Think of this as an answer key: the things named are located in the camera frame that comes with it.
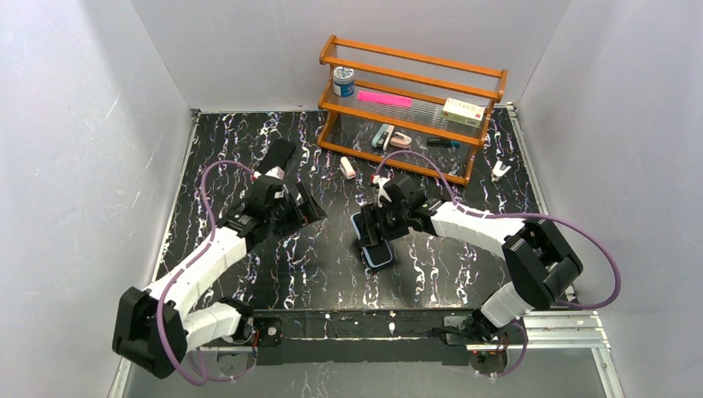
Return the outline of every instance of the orange wooden rack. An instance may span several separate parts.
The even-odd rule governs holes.
[[[465,175],[461,177],[444,173],[448,181],[464,186],[468,184],[473,168],[473,159],[486,140],[488,121],[491,118],[493,106],[502,99],[507,70],[494,70],[433,56],[344,40],[334,35],[329,37],[322,48],[320,64],[330,66],[330,79],[327,81],[318,102],[320,109],[328,111],[327,122],[318,137],[318,146],[379,163],[382,156],[331,143],[327,139],[340,114],[392,124],[403,129],[471,145],[466,159]],[[369,104],[358,101],[356,95],[344,98],[335,95],[332,91],[332,70],[337,66],[368,72],[366,75],[370,78],[368,80],[356,79],[356,86],[369,91],[410,97],[413,99],[412,107],[402,109],[393,105]],[[418,89],[417,91],[402,90],[375,83],[370,81],[373,80],[374,76],[406,80],[414,83],[413,86]],[[481,125],[478,128],[472,128],[442,119],[441,109],[446,98],[423,94],[421,91],[428,86],[478,97],[483,101],[487,100],[486,112]],[[393,159],[387,163],[411,172],[438,177],[434,170],[427,167]]]

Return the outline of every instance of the blue container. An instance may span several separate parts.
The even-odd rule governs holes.
[[[348,97],[354,94],[354,70],[338,66],[332,71],[332,88],[334,94],[340,97]]]

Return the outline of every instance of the wooden shelf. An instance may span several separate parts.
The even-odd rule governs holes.
[[[356,86],[363,87],[365,91],[370,92],[403,95],[400,90],[371,82],[358,80]],[[404,93],[407,94],[406,96],[413,98],[413,104],[409,108],[360,101],[356,93],[348,97],[340,97],[335,95],[332,92],[331,85],[328,85],[327,89],[322,93],[319,107],[341,114],[351,114],[364,119],[453,139],[460,143],[481,144],[481,133],[483,131],[483,123],[486,121],[485,118],[481,126],[477,128],[449,122],[441,117],[442,107],[444,106],[443,100],[425,95],[415,95],[415,93],[408,91],[404,91]]]
[[[320,148],[325,148],[325,149],[332,150],[335,152],[343,153],[344,155],[347,155],[347,156],[353,156],[355,158],[361,158],[361,159],[369,160],[372,162],[380,163],[383,156],[386,155],[387,153],[383,153],[383,151],[381,151],[377,148],[372,148],[370,139],[367,139],[361,145],[359,145],[359,144],[354,145],[354,144],[348,142],[349,140],[353,141],[355,137],[353,136],[353,134],[351,134],[349,132],[344,134],[343,132],[340,131],[340,130],[344,130],[345,126],[347,126],[347,124],[349,123],[349,121],[346,121],[344,124],[341,123],[341,121],[339,120],[340,118],[341,118],[341,115],[338,114],[337,112],[330,113],[330,116],[328,117],[327,122],[325,123],[325,128],[323,129],[322,133],[318,136],[318,146]],[[354,125],[353,122],[351,123],[351,125],[352,125],[353,129],[354,128],[358,129],[358,126]],[[416,148],[416,146],[418,146],[419,143],[421,143],[422,141],[417,140],[418,137],[415,134],[412,134],[411,132],[409,132],[407,130],[405,130],[404,133],[408,133],[409,135],[411,135],[413,137],[413,140],[416,140],[413,143],[413,148],[411,148],[411,149],[415,150],[416,152],[421,152],[425,156],[432,158],[435,161],[435,163],[440,168],[442,168],[443,163],[445,163],[445,162],[443,162],[442,160],[438,160],[432,154],[427,153],[426,151],[423,151],[422,149]],[[344,142],[345,141],[344,139],[339,139],[340,135],[346,135],[345,138],[347,138],[347,141]],[[470,147],[470,149],[468,151],[464,149],[464,152],[468,153],[469,158],[473,159],[473,157],[476,154],[476,149],[478,147],[475,145],[467,145],[467,146]],[[399,150],[399,149],[398,148],[391,148],[391,149],[389,149],[389,152],[393,152],[395,150]],[[437,172],[435,170],[429,168],[429,166],[424,167],[424,166],[420,166],[416,163],[412,163],[413,161],[417,161],[417,160],[418,159],[410,158],[410,162],[406,162],[406,161],[402,160],[402,158],[392,158],[388,162],[386,162],[386,164],[388,164],[389,166],[392,166],[392,167],[399,167],[399,168],[402,168],[404,170],[408,170],[411,172],[417,172],[417,173],[423,174],[425,176],[439,177]],[[466,167],[471,167],[471,166],[470,166],[470,164],[467,163],[462,168],[466,168]],[[453,182],[453,183],[461,184],[461,185],[466,185],[467,180],[466,180],[466,177],[464,177],[463,175],[456,175],[453,173],[446,172],[446,173],[444,173],[444,176],[447,178],[447,181],[449,181],[449,182]]]
[[[444,174],[449,181],[462,185],[468,184],[473,159],[478,148],[483,145],[486,139],[493,105],[501,101],[505,91],[507,70],[494,70],[414,52],[339,39],[334,35],[329,37],[322,48],[319,60],[320,64],[330,66],[330,76],[332,76],[333,68],[345,66],[354,70],[369,72],[373,75],[407,80],[419,84],[419,87],[431,86],[488,100],[484,119],[477,128],[470,128],[443,119],[441,111],[446,98],[427,95],[421,91],[402,90],[382,85],[372,81],[373,79],[357,79],[356,86],[365,91],[410,97],[413,99],[412,106],[406,108],[359,101],[356,93],[349,97],[340,97],[333,93],[331,80],[327,82],[327,86],[318,102],[320,109],[329,111],[325,129],[318,137],[318,145],[322,148],[379,162],[381,156],[378,154],[362,152],[336,143],[329,143],[326,141],[326,137],[332,128],[331,124],[335,122],[339,114],[349,114],[379,123],[392,124],[403,129],[472,145],[473,148],[468,151],[467,155],[465,177]],[[389,161],[388,164],[425,175],[437,176],[434,170],[410,163]]]

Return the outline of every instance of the black phone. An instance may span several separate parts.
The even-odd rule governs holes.
[[[355,213],[351,216],[351,224],[354,226],[356,238],[361,239],[361,231],[364,230],[362,223],[363,218],[361,213]],[[378,269],[389,264],[393,260],[393,252],[390,251],[388,241],[384,240],[378,245],[361,247],[361,252],[366,258],[366,262],[371,269]]]

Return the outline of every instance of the white backdrop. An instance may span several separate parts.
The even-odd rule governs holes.
[[[599,312],[627,396],[703,391],[702,70],[700,1],[573,2],[518,107],[550,212],[621,263]],[[594,303],[613,276],[577,246]]]
[[[508,69],[518,100],[570,0],[132,0],[183,98],[204,110],[317,108],[331,34]]]
[[[129,0],[0,2],[0,396],[106,396],[190,111]]]

